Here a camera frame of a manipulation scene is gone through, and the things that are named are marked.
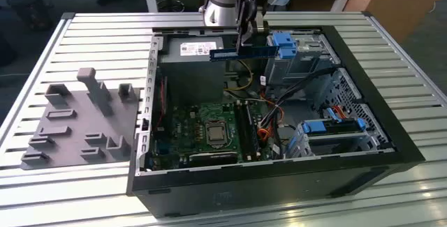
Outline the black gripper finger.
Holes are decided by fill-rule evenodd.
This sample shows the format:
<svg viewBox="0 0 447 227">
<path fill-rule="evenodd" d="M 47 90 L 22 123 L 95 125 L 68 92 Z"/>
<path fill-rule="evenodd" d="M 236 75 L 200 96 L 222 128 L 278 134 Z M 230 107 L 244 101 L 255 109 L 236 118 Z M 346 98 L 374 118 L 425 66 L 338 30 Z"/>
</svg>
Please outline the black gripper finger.
<svg viewBox="0 0 447 227">
<path fill-rule="evenodd" d="M 244 43 L 243 37 L 248 31 L 251 21 L 255 19 L 256 12 L 258 12 L 256 0 L 236 0 L 238 53 L 240 52 L 240 48 Z"/>
<path fill-rule="evenodd" d="M 252 21 L 252 38 L 255 46 L 264 46 L 270 34 L 268 23 L 264 21 L 263 6 L 258 6 L 256 15 Z"/>
</svg>

